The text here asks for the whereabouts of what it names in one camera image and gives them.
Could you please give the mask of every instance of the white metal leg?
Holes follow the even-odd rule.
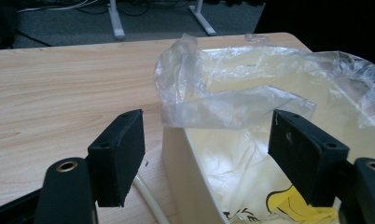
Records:
[[[205,29],[205,32],[207,32],[208,35],[216,35],[215,30],[212,28],[210,23],[203,17],[201,14],[201,7],[202,7],[202,1],[203,0],[197,0],[196,6],[189,6],[191,13],[196,17],[196,19],[199,21],[201,26]]]
[[[116,6],[116,0],[110,0],[109,16],[111,17],[112,27],[114,29],[114,35],[116,39],[124,39],[124,30],[121,26],[120,16],[118,15],[118,8]]]

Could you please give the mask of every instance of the transparent plastic bag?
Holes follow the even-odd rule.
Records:
[[[354,55],[275,46],[201,50],[184,35],[160,56],[155,83],[163,124],[187,128],[230,223],[337,222],[334,209],[302,204],[269,157],[275,108],[350,146],[352,160],[375,156],[375,65]],[[363,154],[368,142],[372,149]],[[287,200],[305,216],[280,212]]]

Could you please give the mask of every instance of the wooden table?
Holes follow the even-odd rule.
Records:
[[[308,50],[289,34],[269,43]],[[142,108],[147,166],[139,174],[177,223],[161,163],[158,57],[175,40],[0,50],[0,205],[42,186],[48,167],[86,157],[87,147],[119,114]],[[199,38],[201,49],[248,45],[243,35]],[[99,208],[100,223],[156,223],[135,187],[124,208]]]

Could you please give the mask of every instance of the chair leg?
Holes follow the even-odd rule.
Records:
[[[116,0],[110,0],[109,16],[111,17],[115,38],[120,40],[124,39],[125,34],[121,26],[120,16],[118,15]]]

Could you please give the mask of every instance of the gray carpet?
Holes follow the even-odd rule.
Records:
[[[179,38],[182,34],[207,36],[188,10],[188,6],[195,5],[195,2],[179,1],[174,5],[175,3],[165,2],[147,7],[118,3],[126,35],[122,41]],[[90,13],[101,13],[107,10],[107,6],[81,9]],[[246,3],[232,7],[224,2],[218,5],[204,3],[201,13],[216,30],[217,35],[244,35],[254,32],[262,9],[263,6],[254,7]],[[18,30],[51,46],[120,41],[114,38],[108,13],[93,15],[75,9],[19,13]],[[15,38],[14,49],[44,47],[23,35],[17,34]]]

